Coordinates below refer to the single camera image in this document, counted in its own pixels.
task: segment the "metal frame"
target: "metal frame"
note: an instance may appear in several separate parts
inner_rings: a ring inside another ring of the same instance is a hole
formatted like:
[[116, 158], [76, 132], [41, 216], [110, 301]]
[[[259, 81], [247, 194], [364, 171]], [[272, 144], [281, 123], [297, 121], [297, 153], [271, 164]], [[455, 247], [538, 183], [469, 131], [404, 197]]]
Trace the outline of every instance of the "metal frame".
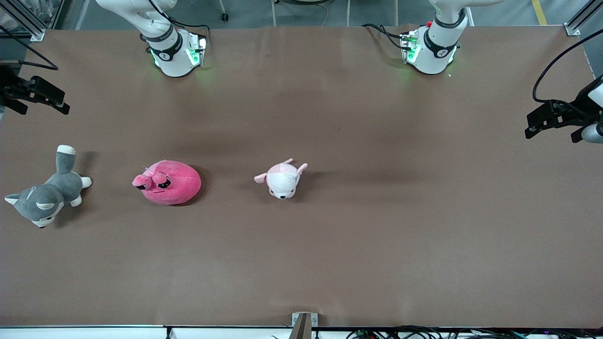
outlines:
[[0, 8], [31, 34], [31, 41], [42, 41], [47, 27], [23, 3], [19, 0], [0, 0]]
[[312, 336], [312, 314], [301, 312], [296, 321], [289, 339], [310, 339]]
[[603, 0], [589, 0], [580, 10], [563, 26], [568, 36], [579, 36], [580, 27], [589, 20], [601, 7]]

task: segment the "black cable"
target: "black cable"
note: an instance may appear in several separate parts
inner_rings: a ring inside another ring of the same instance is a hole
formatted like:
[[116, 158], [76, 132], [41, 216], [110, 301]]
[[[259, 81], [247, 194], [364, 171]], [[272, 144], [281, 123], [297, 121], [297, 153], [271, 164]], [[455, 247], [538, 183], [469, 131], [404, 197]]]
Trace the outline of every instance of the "black cable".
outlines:
[[0, 30], [2, 30], [4, 33], [8, 34], [8, 36], [10, 36], [11, 38], [13, 38], [15, 41], [17, 41], [21, 45], [23, 45], [25, 48], [27, 48], [30, 51], [32, 51], [35, 55], [37, 55], [40, 58], [42, 58], [42, 60], [46, 61], [50, 66], [42, 65], [40, 63], [35, 63], [35, 62], [21, 61], [21, 60], [18, 61], [19, 65], [34, 66], [34, 67], [39, 67], [39, 68], [50, 69], [52, 71], [58, 71], [58, 66], [57, 65], [55, 65], [52, 61], [48, 60], [44, 55], [41, 55], [38, 51], [36, 51], [35, 49], [33, 49], [32, 47], [30, 47], [26, 43], [23, 43], [23, 41], [19, 40], [16, 36], [13, 35], [13, 33], [9, 32], [2, 25], [0, 25]]
[[176, 26], [180, 26], [182, 28], [184, 27], [205, 27], [205, 29], [207, 29], [207, 38], [209, 38], [209, 26], [207, 25], [187, 25], [187, 24], [183, 24], [180, 21], [174, 19], [173, 17], [165, 14], [164, 11], [160, 10], [157, 5], [155, 5], [155, 3], [153, 2], [153, 0], [148, 0], [149, 3], [151, 4], [151, 6], [153, 6], [153, 8], [155, 8], [155, 11], [157, 11], [157, 13], [159, 13], [161, 16], [163, 16], [165, 19], [167, 19], [168, 21], [170, 21], [172, 24], [176, 25]]
[[[596, 37], [597, 35], [599, 35], [601, 33], [603, 33], [603, 30], [598, 30], [598, 31], [594, 32], [593, 34], [587, 36], [586, 38], [580, 40], [579, 42], [574, 43], [572, 46], [568, 47], [568, 49], [566, 49], [565, 51], [561, 52], [561, 54], [559, 54], [556, 58], [554, 58], [553, 61], [551, 61], [551, 63], [544, 69], [544, 71], [542, 71], [542, 74], [540, 74], [540, 76], [538, 77], [538, 80], [536, 80], [536, 83], [534, 84], [534, 88], [532, 89], [532, 99], [534, 99], [534, 101], [536, 101], [537, 103], [547, 103], [547, 102], [551, 101], [551, 100], [538, 99], [538, 97], [536, 96], [536, 90], [538, 89], [538, 85], [540, 84], [540, 82], [542, 81], [542, 79], [545, 77], [546, 73], [557, 62], [557, 60], [559, 60], [559, 59], [562, 58], [562, 56], [566, 55], [572, 49], [574, 49], [574, 48], [582, 45], [586, 41], [588, 41], [588, 40]], [[556, 102], [562, 103], [562, 104], [568, 104], [568, 103], [566, 103], [565, 101], [562, 101], [562, 100], [556, 100]]]
[[399, 38], [400, 38], [400, 35], [396, 35], [396, 34], [393, 34], [393, 33], [388, 32], [388, 31], [385, 29], [385, 27], [384, 27], [383, 25], [379, 25], [379, 26], [377, 26], [377, 25], [373, 25], [373, 24], [364, 24], [364, 25], [362, 25], [362, 27], [374, 28], [375, 30], [377, 30], [377, 31], [378, 31], [378, 32], [380, 32], [381, 34], [384, 34], [385, 36], [387, 36], [387, 39], [389, 39], [389, 40], [390, 40], [390, 42], [391, 42], [391, 43], [392, 43], [394, 46], [396, 46], [396, 47], [398, 47], [398, 48], [400, 48], [400, 49], [404, 49], [405, 51], [410, 51], [410, 50], [411, 50], [411, 49], [410, 49], [410, 48], [408, 48], [408, 47], [404, 47], [404, 46], [400, 46], [400, 45], [398, 45], [398, 44], [397, 44], [397, 43], [396, 43], [396, 42], [395, 42], [395, 41], [392, 39], [392, 37], [395, 37], [395, 38], [398, 38], [398, 39], [399, 39]]

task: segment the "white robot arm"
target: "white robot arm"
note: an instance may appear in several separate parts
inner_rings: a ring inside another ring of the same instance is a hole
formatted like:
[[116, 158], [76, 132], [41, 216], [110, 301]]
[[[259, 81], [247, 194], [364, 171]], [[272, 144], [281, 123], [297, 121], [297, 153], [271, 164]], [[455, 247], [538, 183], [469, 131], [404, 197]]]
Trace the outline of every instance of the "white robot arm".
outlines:
[[182, 77], [201, 65], [205, 38], [176, 28], [159, 13], [174, 8], [177, 0], [96, 0], [104, 9], [128, 20], [151, 47], [155, 65], [170, 77]]
[[402, 37], [404, 60], [425, 74], [442, 72], [452, 62], [458, 38], [467, 26], [466, 7], [483, 7], [502, 1], [429, 0], [435, 8], [435, 19], [430, 27], [420, 27]]

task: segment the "gray plush husky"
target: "gray plush husky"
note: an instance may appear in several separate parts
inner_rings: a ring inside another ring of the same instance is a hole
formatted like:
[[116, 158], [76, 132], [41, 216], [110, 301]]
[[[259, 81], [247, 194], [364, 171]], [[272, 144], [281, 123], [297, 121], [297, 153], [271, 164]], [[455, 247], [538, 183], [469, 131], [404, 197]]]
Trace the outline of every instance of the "gray plush husky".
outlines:
[[4, 197], [8, 203], [37, 227], [43, 228], [54, 221], [61, 208], [68, 203], [81, 204], [80, 192], [92, 185], [92, 179], [80, 177], [71, 170], [75, 164], [75, 149], [61, 145], [57, 148], [57, 172], [43, 185], [33, 186], [21, 193]]

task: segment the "white plush dog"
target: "white plush dog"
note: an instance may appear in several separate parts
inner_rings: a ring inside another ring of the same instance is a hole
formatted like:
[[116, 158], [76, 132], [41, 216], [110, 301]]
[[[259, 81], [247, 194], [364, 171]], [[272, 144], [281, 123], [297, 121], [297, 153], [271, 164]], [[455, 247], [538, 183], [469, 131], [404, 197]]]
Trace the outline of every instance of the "white plush dog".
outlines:
[[268, 172], [256, 176], [256, 183], [268, 184], [270, 194], [279, 199], [289, 199], [295, 194], [295, 187], [300, 181], [300, 175], [308, 168], [304, 163], [300, 168], [290, 165], [293, 159], [289, 159], [278, 165], [272, 166]]

